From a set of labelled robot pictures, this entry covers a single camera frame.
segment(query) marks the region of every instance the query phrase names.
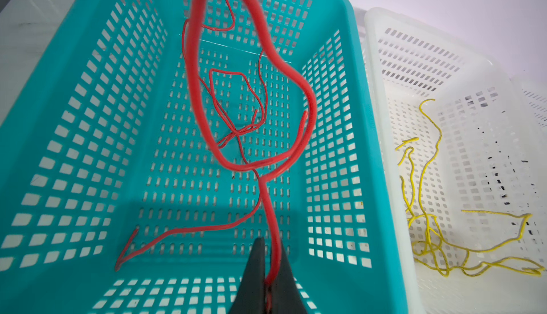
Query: teal basket bottom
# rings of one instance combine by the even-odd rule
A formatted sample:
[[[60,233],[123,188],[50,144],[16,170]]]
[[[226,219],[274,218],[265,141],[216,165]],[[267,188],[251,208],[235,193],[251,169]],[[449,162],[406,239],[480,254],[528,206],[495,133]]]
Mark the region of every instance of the teal basket bottom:
[[[404,312],[351,6],[260,1],[280,55],[318,99],[304,154],[269,183],[303,302],[314,314]],[[236,28],[203,33],[201,74],[243,72],[264,99],[254,26],[230,2]],[[270,252],[259,209],[235,229],[170,236],[114,272],[135,228],[130,251],[172,228],[234,222],[258,200],[253,173],[220,167],[195,124],[180,48],[188,9],[189,0],[76,0],[0,127],[0,313],[227,313],[254,239]],[[209,0],[206,21],[227,26],[227,11]],[[249,160],[286,151],[307,108],[267,58],[261,71],[268,118],[243,138]],[[214,83],[236,126],[248,124],[259,104],[242,78]],[[220,139],[228,129],[206,93],[203,102]],[[241,163],[236,140],[223,152]]]

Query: red wire loop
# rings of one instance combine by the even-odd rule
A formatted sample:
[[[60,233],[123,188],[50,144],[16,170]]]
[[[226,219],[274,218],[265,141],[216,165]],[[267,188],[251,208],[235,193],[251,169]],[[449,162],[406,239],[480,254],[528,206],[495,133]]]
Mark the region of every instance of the red wire loop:
[[[188,73],[188,87],[190,92],[190,102],[194,110],[196,122],[198,126],[200,127],[201,133],[203,135],[203,139],[205,140],[207,146],[209,147],[209,149],[211,150],[211,152],[213,153],[217,161],[220,163],[220,165],[222,165],[222,167],[225,167],[229,170],[236,171],[236,172],[246,172],[246,171],[252,170],[255,173],[258,179],[258,185],[260,190],[259,200],[257,201],[256,206],[253,208],[251,213],[245,215],[243,218],[239,219],[238,221],[234,223],[225,224],[225,225],[198,227],[198,228],[172,229],[163,233],[162,235],[154,239],[152,242],[146,244],[141,249],[136,250],[127,256],[124,256],[125,253],[127,252],[128,247],[133,241],[134,237],[138,233],[138,229],[135,229],[133,234],[131,235],[131,238],[127,242],[126,246],[124,247],[123,251],[121,252],[118,258],[118,261],[115,266],[116,270],[118,270],[120,266],[126,261],[128,261],[129,259],[144,253],[145,251],[150,249],[152,246],[157,244],[159,241],[163,240],[165,237],[168,237],[170,235],[175,235],[179,233],[194,233],[194,232],[200,232],[200,231],[215,231],[215,230],[225,230],[225,229],[234,228],[238,226],[239,224],[241,224],[242,222],[245,222],[246,220],[248,220],[252,215],[254,215],[256,211],[258,210],[260,204],[262,203],[264,205],[266,220],[270,228],[271,239],[272,239],[271,266],[270,266],[270,272],[268,273],[268,276],[265,279],[266,285],[267,286],[271,285],[271,283],[273,283],[273,281],[275,280],[277,276],[277,273],[281,266],[282,246],[281,246],[281,238],[279,236],[279,227],[277,224],[277,218],[271,203],[270,196],[268,194],[268,188],[266,186],[266,183],[270,182],[274,178],[283,174],[287,169],[289,169],[292,166],[292,164],[296,162],[296,160],[298,160],[300,155],[303,153],[307,143],[309,142],[311,138],[311,134],[313,132],[313,129],[317,121],[317,101],[315,98],[315,94],[313,93],[313,90],[310,87],[310,85],[307,83],[306,79],[302,77],[290,65],[286,64],[284,60],[277,53],[274,47],[274,44],[271,41],[270,32],[268,30],[268,26],[264,18],[263,9],[260,6],[258,0],[242,0],[242,1],[243,3],[247,5],[247,9],[249,10],[251,17],[254,20],[256,32],[258,33],[258,37],[263,46],[263,51],[260,53],[260,56],[258,59],[258,63],[259,63],[258,69],[259,69],[260,82],[262,83],[264,87],[264,91],[265,91],[266,105],[262,104],[262,102],[260,101],[260,98],[255,93],[255,91],[251,88],[246,76],[243,73],[211,69],[209,70],[209,85],[210,86],[208,86],[205,83],[205,81],[199,76],[199,66],[197,61],[198,61],[199,43],[201,38],[201,28],[206,28],[206,29],[215,30],[215,31],[229,31],[233,29],[235,26],[235,16],[230,7],[230,3],[228,0],[226,0],[226,4],[228,5],[230,14],[232,16],[232,25],[228,28],[213,28],[213,27],[204,25],[203,20],[205,18],[205,6],[206,6],[207,0],[193,0],[191,5],[191,12],[190,12],[191,16],[183,24],[181,47],[182,47],[183,58],[186,63],[187,73]],[[188,44],[186,45],[187,48],[185,49],[184,41],[185,41],[187,24],[188,24]],[[266,121],[266,116],[268,111],[268,87],[266,83],[264,82],[262,78],[262,73],[260,71],[260,68],[261,68],[260,62],[264,52],[267,53],[271,63],[279,71],[281,71],[285,76],[287,76],[290,80],[292,80],[296,85],[298,85],[298,87],[304,92],[304,95],[306,96],[308,104],[309,104],[309,112],[304,111],[302,118],[300,120],[300,125],[298,126],[297,137],[295,139],[293,146],[288,151],[265,160],[249,162],[245,158],[240,136],[242,136],[243,134],[249,133],[251,131],[257,130]],[[258,110],[255,110],[251,123],[244,126],[241,129],[236,129],[234,123],[231,121],[230,117],[228,116],[228,113],[222,107],[222,105],[220,104],[220,102],[217,100],[215,96],[213,73],[240,75],[243,77],[243,80],[247,83],[248,89],[251,91],[253,96],[258,100],[260,104],[261,119],[258,123],[255,123]],[[217,111],[218,115],[221,117],[224,123],[226,123],[226,125],[231,131],[228,135],[226,135],[223,139],[221,139],[218,142],[215,141],[213,134],[211,133],[211,129],[209,128],[209,124],[207,121],[207,116],[203,109],[200,83],[205,87],[205,89],[211,95],[211,98],[213,99],[213,105],[215,106],[215,110]],[[236,137],[238,141],[241,156],[242,156],[243,162],[245,163],[244,165],[239,165],[239,164],[235,164],[228,161],[221,152],[221,148],[226,146],[226,144],[228,144],[228,142],[234,137]],[[277,164],[279,162],[282,162],[283,160],[285,161],[281,164],[281,166],[278,166],[272,172],[263,176],[258,175],[256,171],[257,168],[270,166],[272,164]]]

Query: thick red wire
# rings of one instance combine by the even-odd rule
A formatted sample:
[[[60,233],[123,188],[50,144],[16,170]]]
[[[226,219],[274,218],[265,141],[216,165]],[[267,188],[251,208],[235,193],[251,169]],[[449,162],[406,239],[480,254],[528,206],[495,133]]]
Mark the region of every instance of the thick red wire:
[[[242,222],[248,220],[252,215],[256,213],[261,203],[264,204],[264,210],[266,213],[266,220],[268,222],[268,226],[270,228],[271,232],[271,238],[272,238],[272,257],[271,257],[271,267],[270,272],[268,276],[266,277],[265,283],[267,286],[269,286],[273,281],[275,280],[277,273],[279,271],[279,268],[281,266],[281,239],[279,237],[279,227],[277,224],[277,218],[275,216],[275,211],[273,209],[270,196],[268,194],[268,189],[266,186],[267,182],[270,182],[272,179],[280,176],[283,174],[287,169],[289,169],[292,164],[298,160],[300,155],[305,149],[305,146],[309,142],[311,138],[311,134],[313,131],[313,128],[315,126],[316,120],[317,120],[317,101],[315,98],[315,94],[313,93],[313,90],[311,89],[310,85],[307,83],[307,81],[302,77],[296,70],[294,70],[291,66],[286,64],[283,59],[277,54],[277,51],[271,42],[270,33],[268,31],[268,26],[266,24],[266,21],[263,16],[263,10],[258,3],[258,0],[243,0],[245,4],[247,4],[248,10],[251,14],[251,17],[255,21],[255,27],[260,39],[260,42],[262,43],[264,50],[260,53],[259,56],[259,77],[260,82],[264,86],[265,90],[265,97],[266,97],[266,106],[263,106],[260,99],[254,92],[254,90],[250,87],[250,84],[247,80],[247,78],[242,73],[236,73],[236,72],[228,72],[228,71],[222,71],[222,70],[209,70],[209,82],[211,84],[210,88],[207,87],[207,84],[204,82],[204,80],[199,76],[199,66],[197,64],[197,58],[198,58],[198,50],[199,50],[199,41],[201,37],[201,28],[204,27],[209,30],[215,30],[215,31],[228,31],[235,26],[235,17],[234,13],[232,12],[232,9],[230,7],[230,4],[228,0],[226,0],[226,3],[229,7],[230,13],[232,15],[232,25],[229,28],[212,28],[206,25],[203,25],[203,19],[204,19],[204,13],[205,13],[205,5],[207,0],[193,0],[192,6],[191,6],[191,16],[189,20],[184,22],[183,25],[183,35],[182,35],[182,51],[183,55],[188,54],[188,59],[186,56],[184,56],[185,63],[187,65],[187,72],[188,72],[188,85],[189,85],[189,92],[190,92],[190,102],[192,104],[196,122],[200,126],[201,133],[203,135],[203,138],[207,145],[209,146],[211,152],[216,157],[216,159],[219,161],[219,163],[232,171],[237,172],[244,172],[244,171],[250,171],[252,170],[259,183],[259,190],[260,190],[260,196],[259,200],[256,203],[255,208],[251,211],[251,213],[245,215],[240,220],[231,223],[231,224],[225,224],[225,225],[214,225],[214,226],[206,226],[206,227],[198,227],[198,228],[181,228],[181,229],[172,229],[169,230],[156,239],[154,239],[152,242],[145,245],[143,248],[134,251],[133,253],[129,254],[128,256],[124,257],[124,254],[127,252],[127,249],[131,242],[133,241],[134,237],[138,233],[138,229],[135,229],[130,240],[127,242],[126,246],[124,247],[122,253],[120,254],[118,261],[116,263],[115,269],[118,270],[121,266],[121,264],[125,263],[127,260],[138,256],[148,249],[150,249],[152,246],[157,244],[159,241],[163,240],[165,237],[168,237],[170,235],[175,235],[179,233],[194,233],[194,232],[200,232],[200,231],[214,231],[214,230],[225,230],[230,229],[238,226]],[[185,31],[186,31],[186,25],[189,24],[189,34],[188,36],[190,39],[188,40],[188,50],[184,49],[184,41],[185,41]],[[266,87],[266,83],[262,79],[262,74],[260,72],[260,60],[262,59],[263,52],[266,52],[268,54],[268,57],[270,58],[270,61],[272,64],[277,67],[278,70],[283,72],[289,79],[294,81],[300,89],[304,92],[308,104],[310,112],[304,111],[302,119],[300,120],[300,125],[298,128],[298,133],[296,140],[293,144],[293,146],[286,152],[276,155],[273,158],[265,159],[262,161],[255,161],[255,162],[248,162],[245,158],[244,151],[243,151],[243,145],[241,143],[240,136],[249,133],[251,131],[256,130],[259,126],[261,126],[265,120],[266,120],[266,112],[268,108],[268,90]],[[213,85],[213,73],[225,73],[225,74],[233,74],[233,75],[241,75],[244,80],[247,83],[248,88],[253,93],[253,95],[256,97],[260,104],[262,118],[261,121],[258,123],[254,123],[256,120],[257,111],[253,114],[253,119],[251,121],[250,125],[245,126],[242,129],[236,129],[233,122],[228,117],[228,113],[224,110],[224,108],[221,106],[221,104],[218,102],[218,100],[215,97],[214,92],[214,85]],[[226,125],[229,127],[231,133],[229,133],[226,137],[221,139],[219,142],[215,142],[215,139],[213,137],[213,134],[211,133],[211,129],[209,128],[207,117],[205,115],[205,112],[203,110],[203,103],[201,99],[201,90],[200,90],[200,84],[202,83],[205,87],[205,89],[209,92],[213,99],[213,105],[215,106],[215,109],[217,110],[217,113],[222,118],[222,120],[226,123]],[[236,137],[238,140],[238,144],[240,146],[240,152],[243,158],[244,165],[234,164],[232,162],[229,162],[226,160],[226,158],[223,156],[220,148],[225,146],[230,139],[233,137]],[[259,176],[256,168],[259,167],[266,167],[272,164],[276,164],[278,162],[283,161],[284,159],[287,159],[284,161],[284,163],[274,169],[272,172]]]

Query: red wire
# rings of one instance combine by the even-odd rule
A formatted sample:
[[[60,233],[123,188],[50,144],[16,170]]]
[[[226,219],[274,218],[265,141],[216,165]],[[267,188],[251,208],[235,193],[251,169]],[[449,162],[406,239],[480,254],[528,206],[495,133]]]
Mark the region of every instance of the red wire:
[[[317,120],[317,101],[315,98],[315,94],[313,93],[313,90],[311,89],[310,85],[307,83],[307,81],[291,66],[286,64],[283,59],[277,54],[277,51],[271,42],[270,33],[268,31],[268,27],[266,24],[266,21],[263,16],[263,10],[258,3],[258,0],[243,0],[245,4],[247,4],[248,10],[251,14],[251,17],[255,21],[255,27],[260,39],[260,42],[262,43],[264,50],[260,53],[259,56],[259,77],[262,85],[264,86],[265,90],[265,97],[266,97],[266,106],[264,107],[261,103],[260,99],[256,95],[256,93],[252,90],[250,87],[250,84],[247,80],[247,78],[242,73],[236,73],[236,72],[228,72],[228,71],[221,71],[221,70],[213,70],[209,71],[209,82],[211,83],[211,87],[207,87],[207,84],[204,82],[204,80],[199,76],[199,66],[197,64],[197,58],[198,58],[198,50],[199,50],[199,41],[201,36],[201,28],[207,28],[209,30],[215,30],[215,31],[228,31],[234,28],[235,26],[235,17],[234,13],[232,12],[232,9],[230,7],[230,4],[228,0],[226,0],[226,4],[229,7],[230,13],[232,15],[232,25],[229,28],[211,28],[209,26],[203,25],[203,19],[204,19],[204,13],[205,13],[205,4],[207,0],[193,0],[192,6],[191,6],[191,14],[194,16],[190,17],[189,20],[186,20],[183,24],[183,35],[181,39],[182,44],[182,53],[184,56],[184,60],[187,67],[188,72],[188,85],[189,85],[189,92],[190,92],[190,102],[192,104],[196,122],[200,126],[201,133],[203,135],[203,138],[207,145],[209,146],[211,152],[216,157],[216,159],[219,161],[219,163],[232,171],[250,171],[253,170],[255,173],[258,183],[259,183],[259,190],[260,190],[260,196],[259,200],[253,208],[253,211],[249,213],[248,215],[245,215],[243,218],[241,218],[239,221],[236,221],[231,224],[225,224],[225,225],[214,225],[214,226],[207,226],[207,227],[199,227],[199,228],[182,228],[182,229],[172,229],[169,230],[156,239],[154,239],[152,242],[145,245],[143,248],[134,251],[133,253],[129,254],[126,257],[123,257],[125,252],[127,251],[129,245],[133,241],[134,237],[136,236],[138,229],[135,229],[133,232],[130,240],[127,242],[126,246],[124,247],[122,253],[120,254],[118,261],[116,263],[115,269],[118,270],[121,266],[121,264],[125,263],[129,259],[138,256],[139,254],[144,253],[148,249],[150,249],[152,246],[157,244],[159,241],[163,240],[165,237],[168,237],[170,235],[179,234],[179,233],[193,233],[193,232],[199,232],[199,231],[214,231],[214,230],[224,230],[224,229],[230,229],[233,227],[236,227],[237,225],[241,224],[242,222],[249,219],[256,211],[258,210],[258,207],[261,203],[264,204],[264,211],[266,213],[266,219],[268,222],[268,226],[270,228],[271,232],[271,239],[272,239],[272,256],[271,256],[271,267],[270,272],[268,276],[266,277],[265,283],[267,286],[271,285],[273,281],[275,280],[277,273],[279,271],[279,268],[281,266],[281,239],[279,237],[279,227],[277,224],[277,218],[275,216],[275,211],[272,207],[271,199],[268,194],[268,189],[266,186],[267,182],[270,182],[272,179],[280,176],[283,174],[287,169],[289,169],[292,164],[298,160],[300,155],[305,149],[305,146],[310,140],[313,128],[315,127],[315,123]],[[189,43],[188,43],[188,50],[186,51],[184,49],[184,40],[185,40],[185,30],[186,30],[186,24],[189,23]],[[268,54],[268,57],[270,57],[270,61],[274,66],[277,67],[278,70],[280,70],[283,74],[285,74],[289,79],[293,80],[304,92],[308,103],[309,103],[309,109],[310,112],[308,114],[308,111],[304,111],[302,119],[300,120],[300,125],[297,133],[297,138],[292,146],[288,151],[276,155],[273,158],[265,159],[262,161],[255,161],[249,163],[247,159],[245,158],[244,151],[243,151],[243,145],[241,143],[240,136],[249,133],[251,131],[256,130],[259,126],[261,126],[266,119],[266,111],[268,108],[268,90],[266,87],[266,83],[262,79],[262,74],[260,72],[260,60],[262,59],[263,52],[266,51]],[[212,80],[212,73],[225,73],[225,74],[233,74],[233,75],[242,75],[244,80],[247,83],[248,88],[253,93],[253,95],[256,97],[260,104],[262,118],[259,123],[254,123],[256,119],[257,111],[255,111],[253,115],[253,119],[251,121],[250,125],[245,126],[242,129],[237,130],[235,128],[235,125],[230,120],[228,113],[224,110],[224,108],[220,105],[218,100],[215,97],[214,92],[214,86],[213,86],[213,80]],[[226,125],[229,127],[231,133],[229,133],[226,137],[224,137],[222,140],[220,140],[218,143],[215,142],[215,139],[211,133],[211,130],[209,128],[207,117],[203,110],[203,103],[201,99],[201,90],[200,90],[200,84],[202,83],[205,87],[205,89],[209,92],[213,99],[213,105],[215,106],[215,109],[217,110],[217,113],[222,118],[222,120],[226,123]],[[304,126],[306,123],[306,120],[308,120],[306,129],[304,131]],[[242,154],[243,161],[245,165],[239,165],[234,164],[226,160],[226,158],[222,155],[222,152],[220,148],[225,146],[230,139],[233,137],[237,137],[238,144],[240,146],[240,152]],[[256,168],[260,167],[266,167],[272,164],[276,164],[278,162],[283,161],[284,159],[287,159],[281,166],[274,169],[272,172],[264,175],[259,176]]]

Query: tangled yellow wire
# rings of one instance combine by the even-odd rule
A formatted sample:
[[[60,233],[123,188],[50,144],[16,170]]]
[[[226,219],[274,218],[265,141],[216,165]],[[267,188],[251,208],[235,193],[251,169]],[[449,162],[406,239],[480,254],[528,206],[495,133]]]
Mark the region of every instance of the tangled yellow wire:
[[[426,174],[426,171],[427,171],[427,168],[428,168],[429,164],[431,164],[433,162],[433,160],[435,160],[435,158],[437,157],[437,155],[439,153],[439,143],[441,142],[441,139],[442,139],[442,131],[441,131],[440,127],[437,126],[435,124],[435,122],[422,110],[422,105],[424,103],[428,102],[428,101],[434,101],[434,99],[426,99],[423,102],[421,102],[420,106],[419,106],[419,110],[437,128],[437,130],[439,130],[439,139],[437,140],[437,143],[435,144],[435,153],[433,154],[431,159],[429,161],[427,161],[426,164],[424,164],[422,173],[420,174],[420,182],[418,184],[418,197],[417,198],[418,198],[418,204],[420,206],[420,210],[422,212],[421,215],[415,215],[414,211],[412,210],[412,206],[414,204],[414,201],[416,200],[416,196],[415,196],[416,192],[415,192],[414,179],[413,179],[414,167],[415,166],[414,166],[414,161],[412,160],[412,157],[411,157],[411,154],[414,153],[414,147],[410,146],[410,147],[406,148],[406,150],[403,154],[403,157],[401,158],[401,160],[399,162],[399,166],[400,166],[401,164],[403,164],[405,158],[408,158],[408,160],[410,162],[410,166],[411,166],[411,169],[410,169],[410,184],[411,184],[411,187],[412,187],[412,198],[411,198],[410,202],[408,201],[408,198],[405,195],[405,180],[404,180],[404,177],[400,176],[401,187],[402,187],[402,190],[403,190],[403,199],[404,199],[405,204],[407,206],[406,211],[411,215],[411,217],[408,219],[408,228],[410,228],[412,226],[413,222],[417,219],[423,218],[426,222],[426,231],[425,231],[426,239],[422,240],[422,241],[412,242],[413,253],[416,256],[426,256],[428,254],[431,254],[433,256],[433,263],[434,263],[435,266],[431,266],[431,265],[421,261],[420,259],[418,259],[416,257],[414,257],[414,260],[416,262],[419,262],[419,263],[425,265],[429,269],[437,270],[444,277],[448,277],[449,274],[450,274],[450,271],[452,271],[454,269],[460,269],[462,271],[462,273],[464,273],[466,276],[476,277],[476,276],[482,275],[486,270],[488,270],[489,268],[491,268],[493,266],[497,266],[497,267],[503,268],[503,269],[513,270],[513,271],[519,272],[519,273],[524,274],[524,275],[541,276],[542,275],[541,271],[545,270],[545,268],[543,266],[539,265],[538,263],[536,263],[532,260],[529,260],[527,258],[521,258],[521,257],[510,256],[510,257],[502,258],[500,260],[496,260],[495,262],[480,262],[475,266],[466,266],[466,264],[469,260],[469,255],[470,255],[471,252],[473,252],[473,253],[491,252],[491,251],[494,251],[496,249],[501,248],[502,246],[505,246],[505,245],[509,244],[510,242],[514,242],[514,241],[518,241],[518,240],[522,239],[522,236],[524,234],[524,230],[526,228],[526,222],[532,216],[530,213],[526,213],[524,215],[512,215],[512,214],[509,214],[509,213],[502,213],[502,212],[468,211],[468,210],[463,210],[462,209],[462,212],[488,213],[488,214],[493,214],[493,215],[507,215],[507,216],[510,216],[510,217],[513,217],[513,218],[522,219],[521,224],[520,224],[520,229],[519,229],[519,235],[517,237],[509,238],[509,239],[507,239],[507,240],[505,240],[505,241],[503,241],[499,244],[496,244],[493,247],[488,248],[488,249],[477,250],[477,249],[470,249],[470,248],[462,247],[462,246],[455,245],[455,244],[452,244],[452,243],[448,242],[445,239],[445,237],[442,235],[442,230],[439,226],[439,223],[437,222],[437,216],[426,212],[425,208],[423,207],[422,201],[420,201],[421,196],[422,196],[422,183],[423,183],[424,176]],[[404,140],[399,146],[397,146],[395,148],[395,150],[399,150],[401,147],[405,146],[406,144],[415,142],[417,140],[419,140],[418,137],[413,137],[413,138],[410,138],[408,140]],[[431,222],[433,222],[435,224],[435,228],[431,227],[431,225],[430,225]],[[433,235],[438,238],[438,243],[434,243],[432,241],[432,236]],[[466,251],[466,257],[464,258],[461,265],[455,265],[455,266],[449,266],[448,265],[448,258],[446,256],[446,253],[442,249],[443,243],[448,245],[448,246],[451,246],[451,247],[454,247],[454,248],[457,248],[457,249],[462,249],[462,250]],[[422,245],[423,246],[421,251],[416,250],[417,245]],[[436,251],[439,251],[439,253],[441,253],[442,259],[444,260],[444,264],[446,266],[445,268],[441,268],[439,266],[439,263],[437,261],[437,257],[436,257],[436,254],[435,254]],[[536,267],[531,267],[531,268],[523,267],[521,269],[516,269],[516,268],[512,268],[512,267],[507,266],[507,265],[503,265],[503,263],[508,261],[508,260],[519,260],[519,261],[522,261],[522,262],[529,262],[529,263],[535,265]],[[473,273],[473,274],[470,274],[470,273],[468,273],[468,271],[476,271],[476,272]]]

